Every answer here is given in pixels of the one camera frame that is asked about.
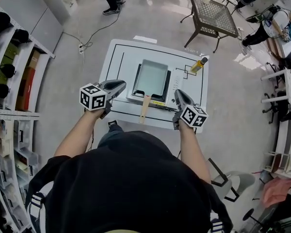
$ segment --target hand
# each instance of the hand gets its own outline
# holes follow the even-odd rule
[[[187,125],[182,119],[179,119],[179,130],[181,132],[183,132],[183,131],[193,131],[193,128],[191,128],[189,125]]]

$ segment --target white sticker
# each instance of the white sticker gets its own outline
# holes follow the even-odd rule
[[[138,36],[136,35],[134,37],[135,40],[140,40],[140,41],[147,41],[147,42],[151,42],[151,43],[157,43],[157,40],[156,39],[151,39],[151,38],[146,38],[146,37],[143,37],[143,36]]]

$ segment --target wooden handle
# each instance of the wooden handle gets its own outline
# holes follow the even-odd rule
[[[145,118],[146,118],[146,111],[147,108],[149,107],[149,103],[151,100],[151,96],[145,95],[144,97],[144,103],[142,104],[142,109],[141,109],[141,114],[140,114],[140,118],[139,118],[139,123],[144,123],[145,122]]]

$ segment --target black shirt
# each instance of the black shirt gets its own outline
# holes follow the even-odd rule
[[[208,232],[210,212],[232,224],[211,185],[158,138],[145,132],[113,136],[98,149],[58,156],[32,179],[33,193],[54,181],[46,197],[47,233]]]

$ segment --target white cloth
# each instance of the white cloth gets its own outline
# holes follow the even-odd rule
[[[285,11],[278,11],[274,17],[273,20],[275,20],[275,22],[279,25],[280,30],[283,31],[283,29],[285,27],[287,27],[288,23],[289,23],[289,16],[288,16],[288,12]],[[263,27],[265,32],[268,34],[269,37],[278,37],[279,33],[277,32],[277,30],[275,29],[275,27],[273,26],[273,24],[271,24],[270,27],[267,26],[267,24],[265,22],[263,23]]]

